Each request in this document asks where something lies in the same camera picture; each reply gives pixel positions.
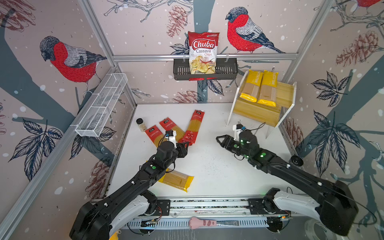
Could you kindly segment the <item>yellow pasta bag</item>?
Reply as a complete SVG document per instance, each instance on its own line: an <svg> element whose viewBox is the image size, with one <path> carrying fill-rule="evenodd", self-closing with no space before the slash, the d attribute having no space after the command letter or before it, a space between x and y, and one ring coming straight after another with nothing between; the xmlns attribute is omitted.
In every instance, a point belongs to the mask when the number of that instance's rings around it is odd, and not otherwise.
<svg viewBox="0 0 384 240"><path fill-rule="evenodd" d="M241 99L252 103L258 101L263 75L263 72L249 70L246 82L240 94Z"/></svg>
<svg viewBox="0 0 384 240"><path fill-rule="evenodd" d="M165 173L165 175L159 179L159 182L187 192L193 180L193 176L189 176L178 171L172 171L170 173Z"/></svg>
<svg viewBox="0 0 384 240"><path fill-rule="evenodd" d="M264 71L258 104L276 107L278 75L279 73Z"/></svg>

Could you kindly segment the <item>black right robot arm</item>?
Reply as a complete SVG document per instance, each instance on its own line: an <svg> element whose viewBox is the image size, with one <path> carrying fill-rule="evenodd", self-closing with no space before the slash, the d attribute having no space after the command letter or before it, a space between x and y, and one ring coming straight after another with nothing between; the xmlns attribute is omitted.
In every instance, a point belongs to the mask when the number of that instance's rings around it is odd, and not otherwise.
<svg viewBox="0 0 384 240"><path fill-rule="evenodd" d="M224 135L218 136L216 141L234 155L244 157L257 170L276 176L307 194L295 197L271 189L265 196L272 200L267 211L278 208L297 212L322 222L337 235L346 237L349 234L359 209L345 183L332 183L292 166L275 153L260 148L256 136L249 130L241 132L237 140Z"/></svg>

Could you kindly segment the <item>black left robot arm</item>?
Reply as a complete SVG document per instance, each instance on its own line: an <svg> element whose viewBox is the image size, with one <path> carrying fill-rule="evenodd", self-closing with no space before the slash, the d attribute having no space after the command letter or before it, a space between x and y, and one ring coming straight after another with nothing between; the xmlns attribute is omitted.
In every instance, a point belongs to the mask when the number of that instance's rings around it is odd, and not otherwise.
<svg viewBox="0 0 384 240"><path fill-rule="evenodd" d="M137 216L155 211L157 197L148 189L159 181L176 159L188 154L189 142L161 143L156 154L135 176L103 200L85 203L69 233L72 240L108 240Z"/></svg>

